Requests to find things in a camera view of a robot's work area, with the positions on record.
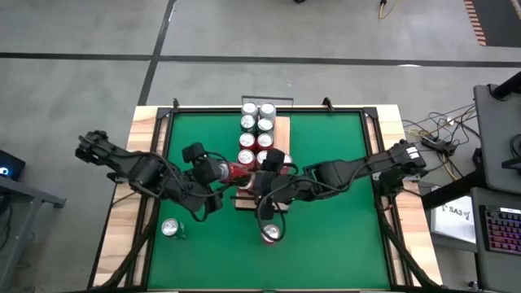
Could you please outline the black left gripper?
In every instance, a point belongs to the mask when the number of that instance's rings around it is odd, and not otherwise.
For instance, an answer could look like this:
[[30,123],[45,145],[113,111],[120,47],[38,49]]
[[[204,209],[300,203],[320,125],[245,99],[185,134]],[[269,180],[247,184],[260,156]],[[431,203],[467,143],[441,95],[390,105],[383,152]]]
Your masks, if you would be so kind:
[[206,212],[220,210],[223,207],[222,195],[217,192],[228,188],[227,183],[219,182],[223,161],[209,157],[200,142],[185,147],[182,158],[185,163],[193,165],[184,172],[189,182],[183,206],[191,212],[198,212],[202,207]]

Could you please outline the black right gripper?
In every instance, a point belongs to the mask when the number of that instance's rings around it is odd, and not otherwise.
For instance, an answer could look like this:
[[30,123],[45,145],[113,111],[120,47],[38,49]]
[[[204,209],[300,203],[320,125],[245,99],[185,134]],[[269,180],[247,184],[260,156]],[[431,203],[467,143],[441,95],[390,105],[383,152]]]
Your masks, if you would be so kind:
[[268,150],[265,161],[255,172],[257,187],[253,189],[253,195],[257,199],[257,218],[260,220],[272,220],[275,209],[281,204],[310,199],[310,178],[298,175],[298,167],[293,162],[287,174],[279,173],[284,155],[279,149]]

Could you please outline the white and red soda can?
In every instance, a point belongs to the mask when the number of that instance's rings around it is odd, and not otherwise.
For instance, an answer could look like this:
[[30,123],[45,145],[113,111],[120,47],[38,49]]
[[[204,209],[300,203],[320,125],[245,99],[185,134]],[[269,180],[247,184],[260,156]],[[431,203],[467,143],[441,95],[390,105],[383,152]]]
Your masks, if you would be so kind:
[[261,119],[274,120],[277,108],[272,103],[262,103],[259,108],[259,116]]
[[252,116],[255,120],[258,119],[259,107],[253,102],[244,103],[241,107],[242,116]]

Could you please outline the green table mat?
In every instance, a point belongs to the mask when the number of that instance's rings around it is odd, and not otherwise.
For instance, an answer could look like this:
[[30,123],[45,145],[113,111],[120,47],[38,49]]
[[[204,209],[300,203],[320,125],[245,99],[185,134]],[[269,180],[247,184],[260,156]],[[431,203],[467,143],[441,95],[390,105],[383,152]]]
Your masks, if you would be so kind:
[[[240,114],[179,114],[169,160],[183,170],[182,148],[201,142],[229,160],[239,152]],[[293,113],[290,156],[300,168],[324,160],[366,155],[361,115]],[[238,211],[229,189],[223,208],[198,223],[171,201],[160,204],[149,290],[159,289],[388,289],[387,264],[369,177],[347,193],[311,203],[294,202],[280,243],[263,241],[253,211]],[[161,224],[175,218],[185,240],[165,237]]]

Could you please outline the black power strip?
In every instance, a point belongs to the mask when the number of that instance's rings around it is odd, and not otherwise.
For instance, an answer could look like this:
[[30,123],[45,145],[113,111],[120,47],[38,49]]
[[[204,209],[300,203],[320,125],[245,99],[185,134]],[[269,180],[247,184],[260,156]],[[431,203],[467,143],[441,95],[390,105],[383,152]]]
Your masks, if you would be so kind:
[[437,137],[424,136],[421,138],[420,142],[423,146],[427,147],[428,149],[441,154],[446,154],[447,146],[449,146],[449,143]]

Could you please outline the black stand leg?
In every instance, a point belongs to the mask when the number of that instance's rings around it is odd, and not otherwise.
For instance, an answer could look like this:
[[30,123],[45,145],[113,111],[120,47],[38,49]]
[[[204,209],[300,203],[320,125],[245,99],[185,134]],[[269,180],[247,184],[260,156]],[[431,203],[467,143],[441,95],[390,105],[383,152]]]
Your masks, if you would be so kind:
[[469,173],[446,186],[442,186],[423,195],[422,205],[425,210],[438,208],[445,203],[469,194],[473,187],[485,188],[486,186],[484,171],[476,169],[472,173]]

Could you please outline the grey metal stand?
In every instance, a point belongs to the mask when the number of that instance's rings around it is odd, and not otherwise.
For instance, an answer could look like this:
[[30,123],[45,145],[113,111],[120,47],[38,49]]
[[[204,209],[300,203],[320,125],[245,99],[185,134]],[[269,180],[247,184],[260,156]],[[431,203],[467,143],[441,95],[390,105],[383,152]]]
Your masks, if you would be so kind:
[[66,199],[0,177],[0,293],[7,293],[44,203],[63,208]]

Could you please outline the white paper sign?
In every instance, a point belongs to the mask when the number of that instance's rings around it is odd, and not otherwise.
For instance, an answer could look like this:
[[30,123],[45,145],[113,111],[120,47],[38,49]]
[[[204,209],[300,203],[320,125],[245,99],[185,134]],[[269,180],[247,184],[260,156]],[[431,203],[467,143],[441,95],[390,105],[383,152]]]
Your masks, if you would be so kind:
[[431,210],[431,232],[475,244],[471,197],[466,195]]

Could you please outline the black box with blue light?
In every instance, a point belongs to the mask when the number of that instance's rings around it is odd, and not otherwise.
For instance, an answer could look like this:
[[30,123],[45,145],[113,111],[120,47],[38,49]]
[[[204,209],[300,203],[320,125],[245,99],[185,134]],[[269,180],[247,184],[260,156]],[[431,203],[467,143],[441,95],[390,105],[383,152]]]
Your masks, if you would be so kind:
[[26,163],[23,160],[0,150],[0,176],[18,181],[25,165]]

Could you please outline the grey keyboard tray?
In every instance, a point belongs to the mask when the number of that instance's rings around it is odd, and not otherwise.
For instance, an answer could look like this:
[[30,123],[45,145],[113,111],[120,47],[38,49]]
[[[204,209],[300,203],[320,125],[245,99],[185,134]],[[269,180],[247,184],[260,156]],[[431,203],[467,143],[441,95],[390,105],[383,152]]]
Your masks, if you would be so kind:
[[480,205],[521,209],[521,195],[474,187],[471,189],[471,202],[475,222],[475,262],[479,287],[499,293],[521,293],[521,256],[487,251],[479,216]]

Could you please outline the grey side table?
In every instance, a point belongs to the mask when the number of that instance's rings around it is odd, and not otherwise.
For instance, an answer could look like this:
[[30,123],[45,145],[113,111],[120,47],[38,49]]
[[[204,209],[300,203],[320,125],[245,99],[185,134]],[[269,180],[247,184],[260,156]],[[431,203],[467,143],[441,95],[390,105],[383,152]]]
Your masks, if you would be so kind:
[[486,85],[476,85],[473,94],[487,185],[494,190],[521,194],[521,176],[501,166],[513,158],[510,140],[521,133],[521,94],[513,93],[506,101],[499,101]]

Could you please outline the backlit black keyboard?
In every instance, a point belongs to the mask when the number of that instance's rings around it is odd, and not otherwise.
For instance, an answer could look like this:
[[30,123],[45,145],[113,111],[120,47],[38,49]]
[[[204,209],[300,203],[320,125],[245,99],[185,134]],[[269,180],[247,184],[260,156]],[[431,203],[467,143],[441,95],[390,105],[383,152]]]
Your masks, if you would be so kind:
[[487,251],[521,256],[521,209],[480,205],[479,216]]

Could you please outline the black pole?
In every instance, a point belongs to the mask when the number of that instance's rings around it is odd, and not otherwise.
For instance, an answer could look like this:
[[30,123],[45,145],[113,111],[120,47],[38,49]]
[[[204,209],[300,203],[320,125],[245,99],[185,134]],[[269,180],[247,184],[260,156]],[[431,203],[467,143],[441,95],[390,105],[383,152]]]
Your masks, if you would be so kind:
[[500,85],[489,85],[488,88],[492,97],[499,101],[506,101],[512,94],[521,94],[521,71]]

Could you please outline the black mat with striped edge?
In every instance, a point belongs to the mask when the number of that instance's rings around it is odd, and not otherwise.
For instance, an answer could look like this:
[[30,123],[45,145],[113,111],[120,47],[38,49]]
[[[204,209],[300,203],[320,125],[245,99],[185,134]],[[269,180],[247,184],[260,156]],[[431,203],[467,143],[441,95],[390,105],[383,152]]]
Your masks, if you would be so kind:
[[481,46],[521,48],[521,0],[464,0]]

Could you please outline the wooden shelf with black frame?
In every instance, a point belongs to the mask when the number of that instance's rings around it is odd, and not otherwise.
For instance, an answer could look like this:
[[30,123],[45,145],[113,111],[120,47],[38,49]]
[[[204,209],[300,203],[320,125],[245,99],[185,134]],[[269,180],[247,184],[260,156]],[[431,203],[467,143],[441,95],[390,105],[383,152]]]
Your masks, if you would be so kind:
[[[262,103],[272,103],[277,108],[276,117],[274,120],[274,132],[271,134],[274,137],[274,146],[273,148],[279,149],[283,151],[285,154],[290,155],[290,123],[291,123],[291,113],[292,108],[294,106],[293,98],[279,98],[279,97],[266,97],[266,96],[247,96],[244,95],[242,97],[242,103],[253,102],[259,108]],[[256,143],[256,155],[260,151],[258,150],[258,145]]]

